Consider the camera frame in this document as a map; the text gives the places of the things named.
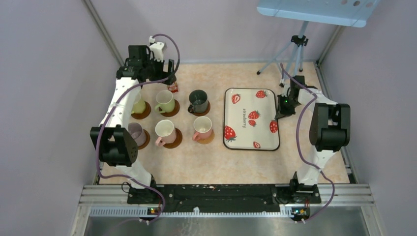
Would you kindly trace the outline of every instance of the strawberry print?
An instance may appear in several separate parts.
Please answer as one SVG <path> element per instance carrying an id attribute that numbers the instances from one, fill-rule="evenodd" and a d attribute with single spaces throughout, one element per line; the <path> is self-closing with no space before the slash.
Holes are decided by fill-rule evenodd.
<path id="1" fill-rule="evenodd" d="M 276 122 L 276 120 L 271 120 L 271 123 L 269 123 L 269 130 L 272 133 L 276 133 L 278 131 L 278 122 Z"/>
<path id="2" fill-rule="evenodd" d="M 232 103 L 233 104 L 236 104 L 237 102 L 239 102 L 240 101 L 240 94 L 233 94 L 232 95 Z"/>
<path id="3" fill-rule="evenodd" d="M 258 111 L 252 111 L 251 113 L 249 113 L 248 118 L 249 119 L 257 119 L 259 118 L 261 114 Z"/>
<path id="4" fill-rule="evenodd" d="M 227 142 L 235 141 L 236 138 L 235 131 L 230 126 L 224 127 L 224 138 L 227 140 Z"/>
<path id="5" fill-rule="evenodd" d="M 252 127 L 255 127 L 255 126 L 256 126 L 256 121 L 254 121 L 254 120 L 252 120 L 252 119 L 250 119 L 248 123 L 249 123 Z"/>
<path id="6" fill-rule="evenodd" d="M 259 90 L 256 95 L 257 98 L 264 98 L 264 97 L 268 97 L 267 92 L 264 90 Z"/>
<path id="7" fill-rule="evenodd" d="M 258 142 L 253 142 L 253 147 L 256 149 L 260 149 L 261 145 Z"/>

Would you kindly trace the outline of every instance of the light blue tripod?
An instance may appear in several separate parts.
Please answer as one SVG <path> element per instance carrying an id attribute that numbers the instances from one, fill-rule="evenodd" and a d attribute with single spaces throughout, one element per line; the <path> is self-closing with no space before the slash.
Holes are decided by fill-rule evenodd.
<path id="1" fill-rule="evenodd" d="M 302 60 L 304 59 L 304 47 L 307 46 L 307 42 L 308 39 L 304 36 L 305 33 L 305 29 L 307 28 L 308 25 L 308 21 L 304 21 L 302 23 L 301 26 L 301 30 L 299 32 L 298 35 L 294 35 L 291 38 L 291 41 L 287 43 L 287 45 L 281 49 L 276 56 L 274 56 L 274 58 L 272 58 L 270 61 L 268 61 L 268 63 L 266 63 L 264 65 L 264 67 L 262 67 L 262 69 L 258 70 L 258 72 L 256 72 L 257 75 L 261 74 L 263 70 L 265 70 L 265 68 L 267 68 L 271 63 L 275 62 L 279 68 L 279 70 L 281 71 L 281 67 L 279 66 L 278 60 L 277 58 L 289 47 L 291 46 L 292 43 L 295 43 L 294 49 L 293 49 L 293 53 L 291 54 L 291 58 L 290 61 L 287 63 L 287 67 L 285 68 L 286 71 L 289 71 L 291 64 L 294 61 L 294 58 L 296 58 L 296 64 L 294 66 L 294 73 L 292 74 L 292 76 L 296 76 L 297 74 L 297 69 L 299 69 L 299 72 L 302 72 Z"/>

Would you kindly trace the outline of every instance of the round coaster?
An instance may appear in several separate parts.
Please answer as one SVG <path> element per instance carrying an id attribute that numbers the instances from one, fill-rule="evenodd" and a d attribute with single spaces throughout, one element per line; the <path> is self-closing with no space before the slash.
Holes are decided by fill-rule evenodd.
<path id="1" fill-rule="evenodd" d="M 192 113 L 192 114 L 197 116 L 197 117 L 202 117 L 202 116 L 207 115 L 207 113 L 209 113 L 209 111 L 210 111 L 210 102 L 208 102 L 208 106 L 207 106 L 207 109 L 206 109 L 205 112 L 203 112 L 203 113 Z"/>
<path id="2" fill-rule="evenodd" d="M 175 100 L 175 107 L 171 112 L 164 112 L 164 113 L 160 113 L 160 114 L 165 116 L 165 117 L 173 117 L 178 113 L 178 111 L 179 111 L 179 102 L 177 100 Z"/>
<path id="3" fill-rule="evenodd" d="M 146 134 L 146 141 L 141 146 L 138 146 L 138 150 L 144 149 L 149 144 L 150 135 L 149 135 L 149 133 L 145 129 L 144 129 L 144 132 Z"/>
<path id="4" fill-rule="evenodd" d="M 145 108 L 144 112 L 142 112 L 142 113 L 133 113 L 133 114 L 131 114 L 131 116 L 135 119 L 145 119 L 146 117 L 148 117 L 149 114 L 150 114 L 150 105 L 149 105 L 148 102 L 145 102 L 145 104 L 146 104 L 146 108 Z"/>
<path id="5" fill-rule="evenodd" d="M 181 144 L 181 142 L 182 142 L 182 133 L 177 128 L 175 128 L 175 132 L 177 133 L 177 138 L 175 139 L 175 141 L 173 143 L 171 143 L 171 144 L 165 144 L 164 145 L 165 148 L 172 149 L 172 148 L 178 147 L 178 145 Z"/>
<path id="6" fill-rule="evenodd" d="M 209 144 L 209 143 L 211 143 L 211 142 L 213 141 L 213 139 L 214 139 L 214 130 L 213 130 L 213 132 L 211 133 L 210 137 L 208 137 L 208 138 L 206 138 L 206 139 L 200 139 L 200 140 L 198 140 L 197 142 L 198 142 L 199 144 Z"/>

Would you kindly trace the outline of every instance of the gray mug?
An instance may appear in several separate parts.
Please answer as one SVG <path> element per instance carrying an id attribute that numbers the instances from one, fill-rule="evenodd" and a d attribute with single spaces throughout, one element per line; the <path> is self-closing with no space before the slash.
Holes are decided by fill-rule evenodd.
<path id="1" fill-rule="evenodd" d="M 207 93 L 203 90 L 192 91 L 188 99 L 190 100 L 190 106 L 188 107 L 189 113 L 203 113 L 209 106 Z"/>
<path id="2" fill-rule="evenodd" d="M 127 127 L 130 136 L 135 140 L 138 147 L 146 142 L 146 134 L 142 126 L 138 123 L 130 123 Z"/>

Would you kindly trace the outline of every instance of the cup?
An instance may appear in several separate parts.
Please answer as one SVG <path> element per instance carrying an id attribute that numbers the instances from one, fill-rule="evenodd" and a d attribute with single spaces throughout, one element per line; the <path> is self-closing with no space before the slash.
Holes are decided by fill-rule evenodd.
<path id="1" fill-rule="evenodd" d="M 127 126 L 130 136 L 135 140 L 138 147 L 142 146 L 146 142 L 145 130 L 138 123 L 130 123 Z"/>
<path id="2" fill-rule="evenodd" d="M 155 144 L 160 147 L 173 143 L 177 138 L 174 124 L 168 119 L 161 120 L 156 124 L 155 133 L 158 135 Z"/>
<path id="3" fill-rule="evenodd" d="M 203 113 L 207 110 L 207 107 L 209 106 L 207 93 L 203 90 L 192 91 L 188 99 L 190 100 L 190 106 L 188 107 L 189 113 Z"/>
<path id="4" fill-rule="evenodd" d="M 198 117 L 194 121 L 193 141 L 208 139 L 213 132 L 211 119 L 208 117 Z"/>
<path id="5" fill-rule="evenodd" d="M 174 110 L 175 100 L 172 93 L 168 90 L 162 90 L 156 95 L 156 101 L 158 105 L 155 107 L 155 111 L 158 113 L 169 113 Z"/>
<path id="6" fill-rule="evenodd" d="M 146 104 L 144 99 L 142 98 L 141 93 L 135 98 L 135 103 L 133 104 L 132 113 L 142 114 L 146 109 Z"/>

